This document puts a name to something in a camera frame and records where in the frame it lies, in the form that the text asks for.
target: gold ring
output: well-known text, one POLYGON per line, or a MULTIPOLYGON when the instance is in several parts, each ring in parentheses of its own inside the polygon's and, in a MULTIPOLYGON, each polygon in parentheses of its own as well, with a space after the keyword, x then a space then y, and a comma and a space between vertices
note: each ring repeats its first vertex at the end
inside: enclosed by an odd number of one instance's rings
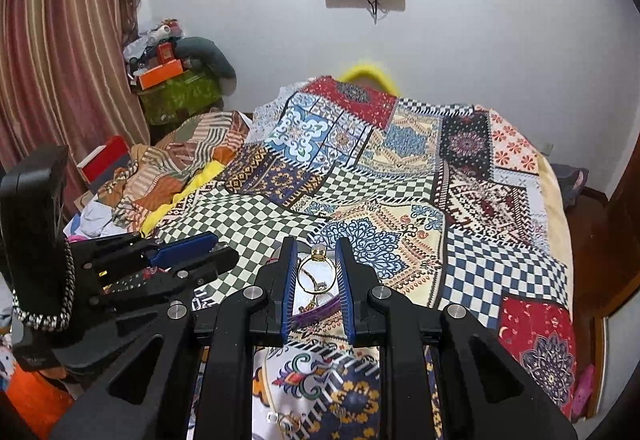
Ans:
MULTIPOLYGON (((296 277, 298 279, 298 284, 299 284, 300 288, 302 290, 304 290, 306 293, 311 294, 311 295, 326 294, 327 292, 329 292, 334 287, 335 280, 338 277, 338 272, 335 270, 334 262, 326 257, 326 246, 325 245, 322 245, 322 243, 318 243, 317 245, 313 245, 312 248, 311 248, 311 254, 308 257, 306 257, 302 261, 300 261, 300 258, 298 258, 298 272, 296 273, 296 277), (307 290, 305 287, 303 287, 302 283, 300 283, 300 271, 303 270, 302 266, 307 261, 320 261, 320 262, 324 262, 324 263, 328 263, 329 264, 329 266, 334 270, 334 280, 331 282, 331 285, 329 287, 327 287, 326 289, 322 289, 322 290, 307 290)), ((314 284, 314 287, 320 285, 320 284, 316 285, 315 280, 311 276, 309 276, 309 277, 311 278, 311 281, 314 284)))

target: patchwork bedspread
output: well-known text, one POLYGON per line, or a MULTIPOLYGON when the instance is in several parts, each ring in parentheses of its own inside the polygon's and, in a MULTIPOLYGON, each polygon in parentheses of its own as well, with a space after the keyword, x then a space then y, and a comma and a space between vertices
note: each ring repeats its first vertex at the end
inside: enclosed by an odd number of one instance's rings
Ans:
MULTIPOLYGON (((414 303, 470 309, 569 413, 572 278, 549 252, 536 151, 494 110, 397 99, 330 77, 283 88, 256 110, 226 170, 154 233, 177 240, 205 230, 241 259, 196 291, 194 309, 251 284, 287 235, 328 248, 348 237, 356 259, 414 303)), ((350 348, 340 312, 294 335, 256 354, 254 438, 375 438, 378 352, 350 348), (284 436, 274 416, 288 424, 284 436)))

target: wall outlet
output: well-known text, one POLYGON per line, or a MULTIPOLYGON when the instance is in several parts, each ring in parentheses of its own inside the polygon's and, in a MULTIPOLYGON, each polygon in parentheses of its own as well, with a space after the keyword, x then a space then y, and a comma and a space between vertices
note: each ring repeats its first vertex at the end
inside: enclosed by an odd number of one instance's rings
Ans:
POLYGON ((540 153, 542 153, 545 157, 551 155, 551 151, 554 149, 554 145, 552 143, 545 143, 540 148, 540 153))

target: curtain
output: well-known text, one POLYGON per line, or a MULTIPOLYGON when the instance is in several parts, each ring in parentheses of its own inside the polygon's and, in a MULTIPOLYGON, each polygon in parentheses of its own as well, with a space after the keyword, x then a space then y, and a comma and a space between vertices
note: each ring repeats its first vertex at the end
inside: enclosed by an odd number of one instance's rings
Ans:
POLYGON ((122 46, 139 0, 0 0, 0 162, 67 144, 65 209, 86 191, 75 164, 112 135, 148 143, 122 46))

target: yellow pillow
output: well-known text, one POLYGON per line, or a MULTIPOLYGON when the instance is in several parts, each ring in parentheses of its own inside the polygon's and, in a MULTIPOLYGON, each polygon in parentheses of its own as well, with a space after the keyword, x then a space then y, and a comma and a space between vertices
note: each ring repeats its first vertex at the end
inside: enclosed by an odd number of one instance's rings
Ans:
POLYGON ((353 83, 358 78, 363 78, 367 85, 373 82, 376 90, 391 94, 393 97, 400 97, 398 88, 393 80, 382 72, 380 68, 370 63, 361 63, 352 66, 347 72, 338 78, 338 81, 343 83, 353 83))
POLYGON ((198 173, 191 179, 191 181, 187 184, 187 187, 174 195, 174 199, 170 204, 161 205, 158 209, 156 209, 148 217, 146 217, 144 223, 142 224, 142 227, 140 227, 140 232, 142 233, 142 235, 147 236, 153 230, 153 228, 158 225, 158 222, 162 220, 162 218, 164 218, 164 216, 171 209, 173 209, 180 200, 196 191, 197 188, 205 185, 223 169, 225 169, 225 165, 218 162, 217 160, 212 160, 211 162, 209 162, 200 173, 198 173))

